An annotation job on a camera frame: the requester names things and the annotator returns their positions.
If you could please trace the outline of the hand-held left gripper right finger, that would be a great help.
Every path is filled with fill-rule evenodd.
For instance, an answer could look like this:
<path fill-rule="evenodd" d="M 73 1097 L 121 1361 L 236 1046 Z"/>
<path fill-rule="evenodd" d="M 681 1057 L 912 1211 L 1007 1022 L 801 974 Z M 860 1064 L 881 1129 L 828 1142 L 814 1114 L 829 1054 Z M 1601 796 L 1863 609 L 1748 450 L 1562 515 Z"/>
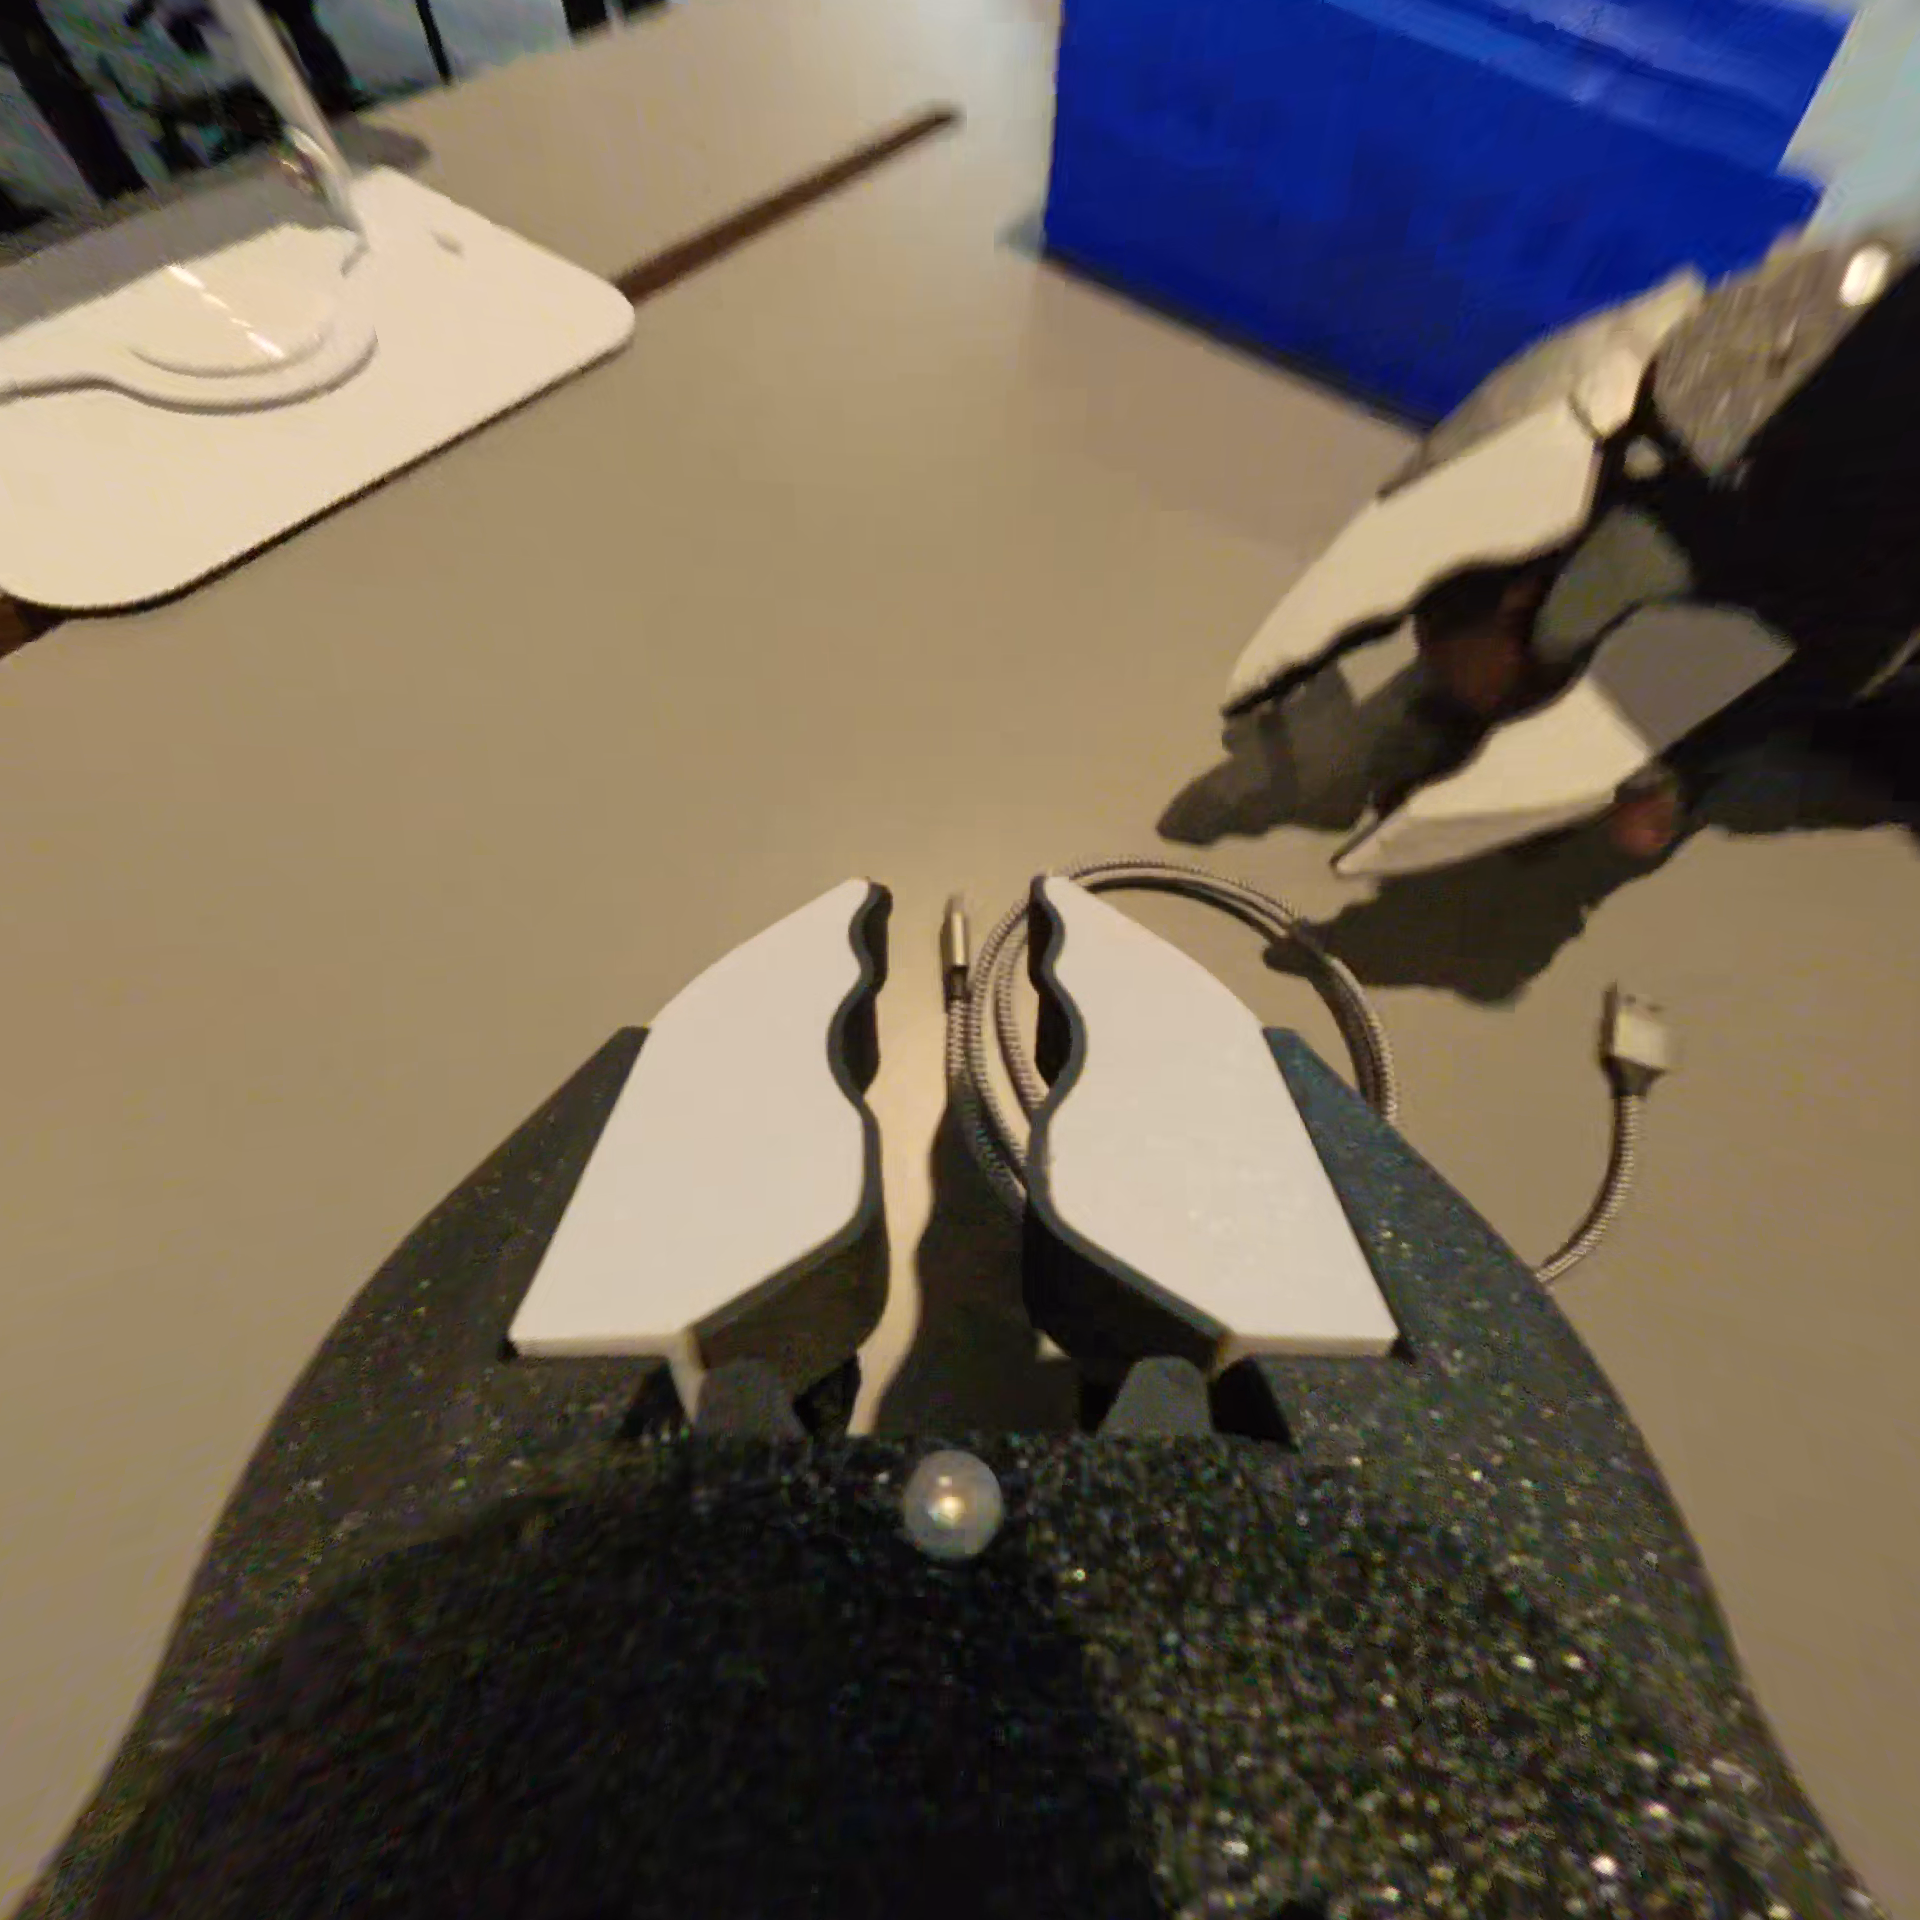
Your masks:
<path fill-rule="evenodd" d="M 1400 1337 L 1257 1014 L 1212 971 L 1045 875 L 1028 898 L 1041 1097 L 1023 1304 L 1086 1371 L 1175 1358 L 1383 1361 Z"/>

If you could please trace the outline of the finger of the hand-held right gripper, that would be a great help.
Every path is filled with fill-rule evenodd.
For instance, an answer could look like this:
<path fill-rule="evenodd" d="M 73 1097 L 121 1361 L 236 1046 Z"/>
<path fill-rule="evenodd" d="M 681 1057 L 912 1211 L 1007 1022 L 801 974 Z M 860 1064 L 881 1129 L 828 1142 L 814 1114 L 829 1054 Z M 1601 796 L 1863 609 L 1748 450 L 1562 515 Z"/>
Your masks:
<path fill-rule="evenodd" d="M 1706 296 L 1672 275 L 1561 328 L 1489 372 L 1284 590 L 1240 650 L 1225 718 L 1280 699 L 1429 590 L 1567 545 L 1589 515 L 1607 442 L 1632 418 L 1657 350 Z"/>
<path fill-rule="evenodd" d="M 1333 874 L 1434 874 L 1593 822 L 1789 660 L 1789 642 L 1742 609 L 1637 609 L 1542 707 L 1492 728 L 1454 771 L 1362 827 Z"/>

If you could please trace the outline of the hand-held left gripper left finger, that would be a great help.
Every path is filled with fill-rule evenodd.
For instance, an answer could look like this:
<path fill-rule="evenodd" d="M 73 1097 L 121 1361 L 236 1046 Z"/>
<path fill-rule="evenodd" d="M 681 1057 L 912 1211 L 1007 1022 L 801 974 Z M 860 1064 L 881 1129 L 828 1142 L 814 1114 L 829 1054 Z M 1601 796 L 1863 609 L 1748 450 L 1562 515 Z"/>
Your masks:
<path fill-rule="evenodd" d="M 850 877 L 696 974 L 642 1032 L 508 1329 L 516 1361 L 658 1361 L 686 1411 L 841 1376 L 884 1312 L 877 994 L 886 888 Z"/>

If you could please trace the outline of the person's right hand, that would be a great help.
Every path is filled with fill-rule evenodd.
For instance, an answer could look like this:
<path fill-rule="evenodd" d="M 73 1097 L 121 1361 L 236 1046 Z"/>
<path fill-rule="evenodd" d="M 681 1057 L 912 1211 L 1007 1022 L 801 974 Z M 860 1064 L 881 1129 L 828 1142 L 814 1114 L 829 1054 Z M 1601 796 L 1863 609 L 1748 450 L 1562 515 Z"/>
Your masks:
<path fill-rule="evenodd" d="M 1686 784 L 1672 771 L 1647 769 L 1618 788 L 1604 836 L 1621 859 L 1650 867 L 1672 852 L 1686 827 Z"/>

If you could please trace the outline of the blue plastic bin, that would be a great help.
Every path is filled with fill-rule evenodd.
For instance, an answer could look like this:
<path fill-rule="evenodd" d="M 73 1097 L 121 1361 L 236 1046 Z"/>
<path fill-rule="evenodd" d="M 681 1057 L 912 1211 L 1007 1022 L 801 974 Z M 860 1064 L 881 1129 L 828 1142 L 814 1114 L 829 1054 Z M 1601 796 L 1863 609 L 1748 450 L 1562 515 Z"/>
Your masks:
<path fill-rule="evenodd" d="M 1066 2 L 1045 249 L 1408 421 L 1808 221 L 1822 5 Z"/>

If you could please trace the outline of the white flat mat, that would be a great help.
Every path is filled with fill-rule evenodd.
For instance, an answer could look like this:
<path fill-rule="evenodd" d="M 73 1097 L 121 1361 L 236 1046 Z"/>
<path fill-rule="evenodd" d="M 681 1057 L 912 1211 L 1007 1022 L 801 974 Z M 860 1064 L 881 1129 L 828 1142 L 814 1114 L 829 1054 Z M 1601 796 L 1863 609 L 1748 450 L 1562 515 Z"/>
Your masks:
<path fill-rule="evenodd" d="M 617 289 L 391 166 L 357 174 L 374 358 L 257 412 L 167 403 L 114 345 L 158 198 L 2 275 L 2 587 L 60 614 L 176 597 L 610 358 Z"/>

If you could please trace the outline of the dark furniture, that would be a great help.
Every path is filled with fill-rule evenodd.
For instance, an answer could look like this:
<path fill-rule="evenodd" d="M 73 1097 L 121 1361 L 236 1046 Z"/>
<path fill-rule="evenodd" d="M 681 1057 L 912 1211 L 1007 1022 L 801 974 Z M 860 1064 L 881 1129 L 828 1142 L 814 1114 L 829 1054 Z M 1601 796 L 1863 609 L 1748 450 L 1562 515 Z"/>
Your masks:
<path fill-rule="evenodd" d="M 662 11 L 656 2 L 266 2 L 341 122 Z M 281 139 L 233 36 L 194 2 L 2 5 L 5 235 Z"/>

